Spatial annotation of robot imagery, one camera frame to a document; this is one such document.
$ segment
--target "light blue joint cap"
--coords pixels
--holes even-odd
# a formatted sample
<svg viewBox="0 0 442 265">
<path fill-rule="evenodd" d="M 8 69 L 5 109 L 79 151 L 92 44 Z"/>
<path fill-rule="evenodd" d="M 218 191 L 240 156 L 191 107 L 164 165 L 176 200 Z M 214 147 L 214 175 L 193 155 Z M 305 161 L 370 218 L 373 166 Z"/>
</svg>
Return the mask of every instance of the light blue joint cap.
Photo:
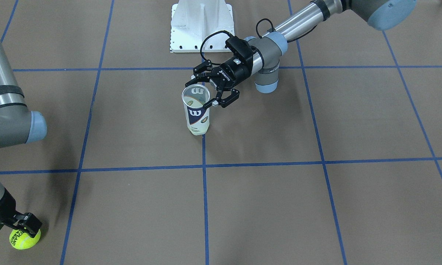
<svg viewBox="0 0 442 265">
<path fill-rule="evenodd" d="M 43 139 L 48 133 L 48 127 L 46 121 L 41 113 L 37 111 L 31 112 L 31 126 L 30 134 L 28 134 L 28 140 L 26 143 L 39 141 Z"/>
<path fill-rule="evenodd" d="M 275 89 L 277 89 L 277 86 L 278 86 L 278 80 L 275 83 L 270 84 L 270 85 L 259 85 L 259 84 L 255 83 L 255 87 L 257 88 L 257 90 L 261 93 L 264 93 L 264 94 L 268 94 L 268 93 L 275 91 Z"/>
<path fill-rule="evenodd" d="M 417 0 L 389 0 L 368 19 L 368 25 L 377 30 L 388 30 L 408 17 Z"/>
<path fill-rule="evenodd" d="M 278 45 L 281 50 L 281 55 L 284 55 L 288 50 L 288 42 L 280 32 L 270 32 L 269 34 L 265 35 L 265 37 L 273 40 L 273 42 Z"/>
<path fill-rule="evenodd" d="M 254 36 L 245 37 L 244 40 L 248 42 L 249 40 L 256 39 Z"/>
</svg>

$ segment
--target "blue label on cup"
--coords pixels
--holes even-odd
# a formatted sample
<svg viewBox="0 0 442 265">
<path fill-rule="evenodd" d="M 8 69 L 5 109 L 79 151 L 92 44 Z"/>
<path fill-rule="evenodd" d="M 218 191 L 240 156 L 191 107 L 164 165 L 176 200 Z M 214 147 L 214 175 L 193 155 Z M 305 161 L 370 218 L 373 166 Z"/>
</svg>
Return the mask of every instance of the blue label on cup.
<svg viewBox="0 0 442 265">
<path fill-rule="evenodd" d="M 203 109 L 202 107 L 199 109 L 192 109 L 191 107 L 187 107 L 187 110 L 189 111 L 190 125 L 193 125 L 200 119 L 202 119 L 204 113 L 206 112 L 206 109 Z"/>
</svg>

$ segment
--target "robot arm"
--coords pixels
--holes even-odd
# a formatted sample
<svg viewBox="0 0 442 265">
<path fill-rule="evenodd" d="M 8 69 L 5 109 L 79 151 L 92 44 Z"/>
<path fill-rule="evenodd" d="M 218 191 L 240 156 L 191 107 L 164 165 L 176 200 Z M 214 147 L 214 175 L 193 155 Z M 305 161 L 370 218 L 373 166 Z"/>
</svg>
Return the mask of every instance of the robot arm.
<svg viewBox="0 0 442 265">
<path fill-rule="evenodd" d="M 260 38 L 241 40 L 224 32 L 229 36 L 226 47 L 234 57 L 218 67 L 210 60 L 198 65 L 185 87 L 198 82 L 209 82 L 215 87 L 217 94 L 204 104 L 204 109 L 218 105 L 227 107 L 239 98 L 239 90 L 234 87 L 252 75 L 255 75 L 258 91 L 273 92 L 278 84 L 279 59 L 287 51 L 288 42 L 305 36 L 331 15 L 352 10 L 371 27 L 387 30 L 402 22 L 415 6 L 416 0 L 314 0 Z M 227 91 L 231 91 L 231 95 L 223 98 L 223 92 Z"/>
<path fill-rule="evenodd" d="M 0 42 L 0 148 L 38 141 L 47 127 L 41 113 L 29 111 Z M 42 223 L 32 213 L 15 210 L 15 200 L 0 183 L 0 229 L 8 226 L 35 237 Z"/>
</svg>

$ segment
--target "floor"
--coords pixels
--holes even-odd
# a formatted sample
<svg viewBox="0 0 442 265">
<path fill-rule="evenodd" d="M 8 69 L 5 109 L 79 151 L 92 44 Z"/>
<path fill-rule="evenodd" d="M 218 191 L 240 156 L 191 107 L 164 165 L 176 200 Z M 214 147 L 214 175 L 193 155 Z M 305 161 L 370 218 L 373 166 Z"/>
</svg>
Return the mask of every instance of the floor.
<svg viewBox="0 0 442 265">
<path fill-rule="evenodd" d="M 308 2 L 228 1 L 240 37 Z M 386 32 L 332 16 L 205 136 L 185 124 L 201 60 L 169 53 L 174 3 L 0 0 L 49 129 L 0 149 L 0 181 L 44 222 L 29 250 L 1 230 L 0 265 L 442 265 L 442 0 Z"/>
</svg>

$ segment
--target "white cup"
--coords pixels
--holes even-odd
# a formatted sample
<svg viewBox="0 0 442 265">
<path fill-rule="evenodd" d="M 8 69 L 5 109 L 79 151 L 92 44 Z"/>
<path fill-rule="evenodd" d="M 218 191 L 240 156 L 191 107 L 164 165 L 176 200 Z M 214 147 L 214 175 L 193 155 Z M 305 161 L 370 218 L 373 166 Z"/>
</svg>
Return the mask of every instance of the white cup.
<svg viewBox="0 0 442 265">
<path fill-rule="evenodd" d="M 201 84 L 193 84 L 182 92 L 187 127 L 193 135 L 206 134 L 210 126 L 210 109 L 203 104 L 210 100 L 210 91 Z"/>
</svg>

